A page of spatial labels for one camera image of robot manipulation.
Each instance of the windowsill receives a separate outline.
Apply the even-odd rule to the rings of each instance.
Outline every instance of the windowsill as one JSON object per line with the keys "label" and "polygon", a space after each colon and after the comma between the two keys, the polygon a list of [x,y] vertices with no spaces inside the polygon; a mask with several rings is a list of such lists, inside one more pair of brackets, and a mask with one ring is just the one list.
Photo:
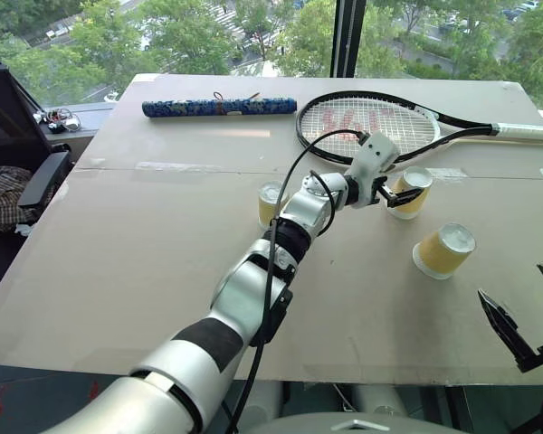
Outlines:
{"label": "windowsill", "polygon": [[46,139],[50,143],[67,143],[72,149],[72,160],[76,161],[97,134],[110,112],[115,108],[114,102],[94,102],[65,106],[81,120],[81,129],[75,133],[64,132],[52,134],[45,125],[41,125]]}

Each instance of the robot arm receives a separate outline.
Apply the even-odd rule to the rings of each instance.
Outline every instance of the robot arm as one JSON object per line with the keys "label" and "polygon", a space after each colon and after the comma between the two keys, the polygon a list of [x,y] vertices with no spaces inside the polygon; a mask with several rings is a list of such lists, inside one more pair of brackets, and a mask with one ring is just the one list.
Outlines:
{"label": "robot arm", "polygon": [[[385,189],[382,173],[398,156],[396,146],[375,133],[357,152],[344,175],[321,178],[336,211],[345,205],[377,203],[376,191],[391,205],[409,202],[421,190],[399,197]],[[312,176],[283,208],[277,224],[271,284],[269,342],[291,301],[289,284],[310,244],[331,213],[328,193]],[[228,272],[214,293],[208,315],[178,332],[128,377],[116,380],[96,400],[50,434],[195,433],[215,415],[247,346],[262,325],[271,231],[265,232]]]}

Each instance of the green foliage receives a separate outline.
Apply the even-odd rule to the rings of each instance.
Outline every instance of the green foliage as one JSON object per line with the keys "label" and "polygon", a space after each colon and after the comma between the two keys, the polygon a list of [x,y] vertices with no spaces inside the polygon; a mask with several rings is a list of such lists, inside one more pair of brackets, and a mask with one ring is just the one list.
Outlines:
{"label": "green foliage", "polygon": [[203,0],[147,0],[141,28],[151,53],[167,70],[181,74],[227,74],[235,41]]}
{"label": "green foliage", "polygon": [[543,108],[543,3],[523,14],[516,24],[507,67],[510,80],[520,82],[538,107]]}
{"label": "green foliage", "polygon": [[510,25],[501,13],[514,0],[452,0],[451,7],[459,11],[455,21],[459,29],[449,34],[453,46],[454,78],[498,80],[494,52],[499,40],[510,32]]}
{"label": "green foliage", "polygon": [[405,71],[419,79],[448,80],[451,78],[451,73],[443,71],[438,63],[433,66],[424,65],[420,58],[415,61],[405,61]]}
{"label": "green foliage", "polygon": [[266,0],[236,0],[235,24],[243,28],[245,35],[255,37],[259,44],[259,54],[266,60],[266,33],[272,34],[279,25],[287,23],[294,14],[291,0],[280,0],[270,5]]}
{"label": "green foliage", "polygon": [[386,45],[397,35],[391,8],[366,5],[356,64],[357,77],[395,77],[403,70],[400,59]]}
{"label": "green foliage", "polygon": [[224,10],[224,14],[227,14],[227,11],[228,11],[228,8],[227,8],[227,0],[214,0],[214,1],[213,1],[213,4],[214,4],[214,5],[221,6],[222,9]]}
{"label": "green foliage", "polygon": [[403,34],[399,40],[406,44],[408,47],[422,50],[424,52],[431,52],[440,57],[451,59],[454,54],[454,49],[451,45],[445,43],[433,41],[420,33]]}
{"label": "green foliage", "polygon": [[410,34],[427,14],[438,14],[449,6],[449,2],[444,0],[375,0],[373,4],[379,8],[390,8],[393,16],[403,18],[405,34]]}
{"label": "green foliage", "polygon": [[0,38],[0,60],[47,107],[80,102],[104,78],[99,66],[82,62],[68,47],[29,48],[10,34]]}
{"label": "green foliage", "polygon": [[151,55],[140,50],[141,31],[132,16],[119,11],[119,0],[89,0],[83,7],[71,31],[71,47],[83,61],[105,71],[104,83],[121,93],[135,74],[157,71]]}
{"label": "green foliage", "polygon": [[[335,10],[331,0],[311,0],[287,25],[277,43],[285,47],[285,54],[273,56],[283,75],[329,76]],[[403,69],[385,45],[397,32],[391,20],[392,9],[367,4],[357,57],[358,77],[394,77]]]}
{"label": "green foliage", "polygon": [[24,36],[80,10],[81,0],[0,0],[0,33]]}

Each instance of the white table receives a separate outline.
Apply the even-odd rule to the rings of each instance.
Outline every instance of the white table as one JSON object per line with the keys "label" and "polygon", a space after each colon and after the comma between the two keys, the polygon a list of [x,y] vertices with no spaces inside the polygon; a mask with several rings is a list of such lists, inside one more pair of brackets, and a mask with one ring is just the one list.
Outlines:
{"label": "white table", "polygon": [[[470,120],[543,124],[508,82],[139,75],[0,285],[0,364],[126,373],[205,314],[218,280],[261,235],[257,189],[282,179],[300,152],[295,116],[148,119],[143,100],[259,91],[303,107],[351,89]],[[420,164],[467,177],[437,179],[411,222],[380,205],[340,212],[300,265],[259,378],[543,383],[543,367],[518,371],[476,293],[506,306],[534,348],[543,344],[535,267],[543,262],[543,146],[462,142]],[[292,191],[312,167],[341,170],[307,156]],[[435,281],[414,266],[411,249],[451,221],[472,231],[478,249],[453,278]]]}

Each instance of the racket strings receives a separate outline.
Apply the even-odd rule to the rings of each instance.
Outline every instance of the racket strings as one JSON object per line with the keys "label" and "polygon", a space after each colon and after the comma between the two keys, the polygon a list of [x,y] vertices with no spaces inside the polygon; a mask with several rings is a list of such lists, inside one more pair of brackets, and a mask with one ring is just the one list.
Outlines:
{"label": "racket strings", "polygon": [[[381,131],[408,154],[426,146],[439,136],[435,121],[404,105],[385,99],[366,97],[335,98],[310,107],[301,119],[301,133],[311,142],[329,131],[351,128],[374,133]],[[319,144],[319,148],[340,156],[357,152],[354,135],[336,135]]]}

